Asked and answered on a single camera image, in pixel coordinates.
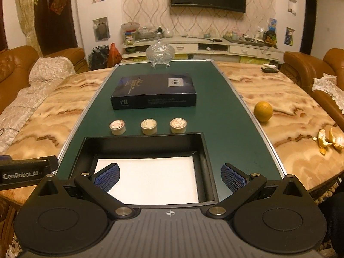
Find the round cream tin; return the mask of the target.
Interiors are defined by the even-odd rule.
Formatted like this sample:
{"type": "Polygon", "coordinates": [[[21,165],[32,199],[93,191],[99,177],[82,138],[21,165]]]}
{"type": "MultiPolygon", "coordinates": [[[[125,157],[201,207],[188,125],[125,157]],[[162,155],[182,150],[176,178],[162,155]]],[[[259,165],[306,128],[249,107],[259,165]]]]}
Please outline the round cream tin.
{"type": "Polygon", "coordinates": [[[126,131],[125,122],[122,119],[112,121],[109,128],[114,136],[120,136],[126,131]]]}
{"type": "Polygon", "coordinates": [[[140,126],[144,135],[154,135],[157,132],[157,121],[154,119],[145,119],[140,126]]]}
{"type": "Polygon", "coordinates": [[[185,133],[187,122],[183,118],[174,118],[170,121],[170,130],[174,134],[185,133]]]}

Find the dark blue box lid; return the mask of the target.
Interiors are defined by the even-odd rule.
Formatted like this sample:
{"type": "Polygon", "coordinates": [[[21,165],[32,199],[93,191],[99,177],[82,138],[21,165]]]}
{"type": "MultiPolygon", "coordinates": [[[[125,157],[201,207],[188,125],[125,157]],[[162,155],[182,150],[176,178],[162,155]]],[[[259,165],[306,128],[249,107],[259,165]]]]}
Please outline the dark blue box lid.
{"type": "Polygon", "coordinates": [[[112,109],[195,107],[197,92],[189,74],[158,73],[122,77],[112,96],[112,109]]]}

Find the green table mat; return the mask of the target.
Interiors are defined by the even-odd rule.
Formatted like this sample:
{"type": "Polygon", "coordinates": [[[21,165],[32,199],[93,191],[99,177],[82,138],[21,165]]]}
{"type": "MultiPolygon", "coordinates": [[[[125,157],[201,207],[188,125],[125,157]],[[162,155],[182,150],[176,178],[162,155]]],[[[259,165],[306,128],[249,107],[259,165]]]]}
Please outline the green table mat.
{"type": "Polygon", "coordinates": [[[231,163],[245,172],[258,172],[279,179],[286,170],[274,147],[248,105],[219,66],[207,60],[173,61],[170,66],[152,67],[149,63],[118,65],[108,75],[77,120],[60,153],[60,177],[68,177],[85,137],[111,135],[109,125],[116,119],[126,124],[126,135],[142,133],[144,119],[157,121],[158,134],[170,132],[170,121],[183,118],[188,132],[202,132],[214,172],[231,163]],[[193,107],[162,107],[114,110],[111,95],[124,76],[155,73],[187,73],[197,93],[193,107]]]}

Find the black open box base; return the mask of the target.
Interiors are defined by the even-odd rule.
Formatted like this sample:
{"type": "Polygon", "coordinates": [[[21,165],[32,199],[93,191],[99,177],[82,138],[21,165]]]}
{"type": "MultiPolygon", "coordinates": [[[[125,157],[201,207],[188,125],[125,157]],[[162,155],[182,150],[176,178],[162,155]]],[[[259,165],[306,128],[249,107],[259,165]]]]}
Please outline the black open box base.
{"type": "Polygon", "coordinates": [[[108,194],[134,206],[216,203],[218,194],[203,133],[86,137],[71,177],[116,164],[108,194]]]}

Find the orange fruit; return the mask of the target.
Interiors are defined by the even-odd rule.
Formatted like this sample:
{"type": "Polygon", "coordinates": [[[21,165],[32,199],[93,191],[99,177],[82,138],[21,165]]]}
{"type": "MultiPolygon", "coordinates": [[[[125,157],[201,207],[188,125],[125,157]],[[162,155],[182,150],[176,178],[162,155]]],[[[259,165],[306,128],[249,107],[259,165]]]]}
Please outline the orange fruit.
{"type": "Polygon", "coordinates": [[[254,115],[260,122],[267,122],[273,115],[273,108],[265,101],[258,102],[254,107],[254,115]]]}

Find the orange peel pieces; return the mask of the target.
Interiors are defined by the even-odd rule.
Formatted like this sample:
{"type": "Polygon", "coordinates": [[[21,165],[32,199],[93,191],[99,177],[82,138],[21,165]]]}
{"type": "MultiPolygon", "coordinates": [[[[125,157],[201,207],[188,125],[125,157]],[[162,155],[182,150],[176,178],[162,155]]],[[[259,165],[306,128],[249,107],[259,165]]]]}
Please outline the orange peel pieces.
{"type": "Polygon", "coordinates": [[[328,130],[320,129],[316,137],[312,137],[319,147],[319,152],[326,155],[327,149],[333,147],[337,151],[343,150],[343,136],[335,132],[333,127],[328,130]]]}

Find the left brown leather sofa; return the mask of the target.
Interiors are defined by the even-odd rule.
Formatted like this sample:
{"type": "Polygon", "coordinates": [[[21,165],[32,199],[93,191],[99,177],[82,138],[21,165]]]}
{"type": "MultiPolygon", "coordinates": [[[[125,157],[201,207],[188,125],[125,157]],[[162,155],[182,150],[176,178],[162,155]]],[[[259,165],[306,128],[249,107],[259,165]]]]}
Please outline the left brown leather sofa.
{"type": "MultiPolygon", "coordinates": [[[[74,65],[76,73],[89,70],[85,52],[82,48],[67,48],[49,55],[47,58],[66,57],[74,65]]],[[[18,92],[29,87],[29,75],[39,59],[38,52],[24,45],[1,51],[0,110],[3,111],[17,97],[18,92]]]]}

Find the brown leather sofa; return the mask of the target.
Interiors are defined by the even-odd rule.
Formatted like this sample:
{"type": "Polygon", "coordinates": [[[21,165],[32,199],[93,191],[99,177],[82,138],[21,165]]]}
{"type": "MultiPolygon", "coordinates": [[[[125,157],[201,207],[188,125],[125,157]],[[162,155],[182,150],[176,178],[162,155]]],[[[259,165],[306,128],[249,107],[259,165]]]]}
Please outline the brown leather sofa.
{"type": "MultiPolygon", "coordinates": [[[[74,65],[76,73],[89,70],[85,52],[82,48],[67,48],[49,55],[47,58],[66,57],[74,65]]],[[[3,111],[17,97],[18,92],[29,87],[29,75],[39,59],[38,52],[24,45],[1,51],[0,110],[3,111]]]]}
{"type": "Polygon", "coordinates": [[[343,49],[331,48],[323,59],[302,52],[285,52],[280,71],[312,97],[343,129],[343,113],[324,91],[312,90],[314,80],[325,75],[336,77],[336,86],[343,90],[343,49]]]}

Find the black bag on floor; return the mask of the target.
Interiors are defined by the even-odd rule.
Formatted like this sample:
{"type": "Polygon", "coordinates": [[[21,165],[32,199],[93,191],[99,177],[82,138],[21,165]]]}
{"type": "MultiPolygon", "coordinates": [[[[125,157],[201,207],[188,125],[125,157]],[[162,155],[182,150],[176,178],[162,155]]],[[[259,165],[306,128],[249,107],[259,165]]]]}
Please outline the black bag on floor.
{"type": "Polygon", "coordinates": [[[109,47],[108,45],[100,45],[94,47],[88,56],[89,69],[91,71],[104,69],[108,64],[109,47]]]}

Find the right brown leather sofa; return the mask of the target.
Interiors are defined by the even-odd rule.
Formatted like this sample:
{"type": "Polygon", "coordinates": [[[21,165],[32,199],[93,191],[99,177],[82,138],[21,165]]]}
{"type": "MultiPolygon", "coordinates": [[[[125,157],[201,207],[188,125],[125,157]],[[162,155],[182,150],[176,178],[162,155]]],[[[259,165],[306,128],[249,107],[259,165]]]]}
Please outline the right brown leather sofa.
{"type": "Polygon", "coordinates": [[[343,49],[331,48],[323,59],[302,52],[285,52],[280,71],[312,97],[343,129],[343,113],[324,91],[312,90],[314,80],[325,75],[336,77],[336,86],[343,90],[343,49]]]}

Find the orange plastic bag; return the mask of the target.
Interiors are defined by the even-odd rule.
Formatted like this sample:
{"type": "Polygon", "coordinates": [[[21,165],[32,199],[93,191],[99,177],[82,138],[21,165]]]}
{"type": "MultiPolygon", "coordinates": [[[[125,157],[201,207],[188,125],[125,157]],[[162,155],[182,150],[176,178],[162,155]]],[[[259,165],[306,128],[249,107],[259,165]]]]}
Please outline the orange plastic bag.
{"type": "Polygon", "coordinates": [[[114,67],[116,64],[119,64],[122,61],[122,55],[119,50],[116,48],[115,43],[110,44],[110,50],[108,53],[107,67],[114,67]]]}

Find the white lace cloth right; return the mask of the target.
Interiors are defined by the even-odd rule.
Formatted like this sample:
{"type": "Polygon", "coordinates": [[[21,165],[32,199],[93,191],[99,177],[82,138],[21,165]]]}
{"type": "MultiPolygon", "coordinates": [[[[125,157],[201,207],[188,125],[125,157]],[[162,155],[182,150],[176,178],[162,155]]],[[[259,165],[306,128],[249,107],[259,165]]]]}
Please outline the white lace cloth right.
{"type": "Polygon", "coordinates": [[[337,85],[337,77],[324,73],[323,77],[314,79],[312,91],[323,91],[328,94],[344,114],[344,92],[337,85]]]}

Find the white tv cabinet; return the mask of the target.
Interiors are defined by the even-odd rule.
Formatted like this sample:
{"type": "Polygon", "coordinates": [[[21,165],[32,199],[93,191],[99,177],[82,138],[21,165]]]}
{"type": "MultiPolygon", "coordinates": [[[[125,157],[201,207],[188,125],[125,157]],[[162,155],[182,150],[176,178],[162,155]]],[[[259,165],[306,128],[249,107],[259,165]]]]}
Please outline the white tv cabinet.
{"type": "Polygon", "coordinates": [[[239,62],[246,57],[271,63],[281,63],[283,60],[283,52],[276,48],[250,43],[233,43],[225,38],[212,41],[205,38],[176,36],[163,38],[162,41],[175,49],[175,55],[186,55],[189,59],[239,62]]]}

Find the crystal glass lidded bowl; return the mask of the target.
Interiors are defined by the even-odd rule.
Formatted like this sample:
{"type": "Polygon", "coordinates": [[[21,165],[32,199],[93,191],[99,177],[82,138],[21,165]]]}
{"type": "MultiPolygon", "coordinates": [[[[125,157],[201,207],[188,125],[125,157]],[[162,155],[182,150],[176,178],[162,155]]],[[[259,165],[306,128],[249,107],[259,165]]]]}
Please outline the crystal glass lidded bowl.
{"type": "Polygon", "coordinates": [[[157,65],[169,67],[174,56],[175,49],[171,45],[164,43],[162,39],[157,39],[154,44],[146,49],[146,58],[152,67],[157,65]]]}

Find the dark wooden door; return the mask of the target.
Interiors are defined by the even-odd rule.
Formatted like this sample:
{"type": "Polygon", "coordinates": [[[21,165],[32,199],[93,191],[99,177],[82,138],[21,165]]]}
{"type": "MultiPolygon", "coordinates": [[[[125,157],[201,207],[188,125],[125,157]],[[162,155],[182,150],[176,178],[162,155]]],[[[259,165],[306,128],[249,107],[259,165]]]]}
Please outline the dark wooden door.
{"type": "Polygon", "coordinates": [[[38,0],[35,32],[44,56],[77,47],[71,0],[38,0]]]}

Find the beige curtain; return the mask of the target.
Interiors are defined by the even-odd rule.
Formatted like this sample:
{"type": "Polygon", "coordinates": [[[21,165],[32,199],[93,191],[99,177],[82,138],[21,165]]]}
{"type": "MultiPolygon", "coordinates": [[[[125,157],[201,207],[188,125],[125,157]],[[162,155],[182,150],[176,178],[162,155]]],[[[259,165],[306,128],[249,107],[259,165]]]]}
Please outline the beige curtain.
{"type": "Polygon", "coordinates": [[[15,0],[20,28],[25,35],[26,45],[33,47],[40,57],[43,56],[35,31],[35,6],[38,0],[15,0]]]}

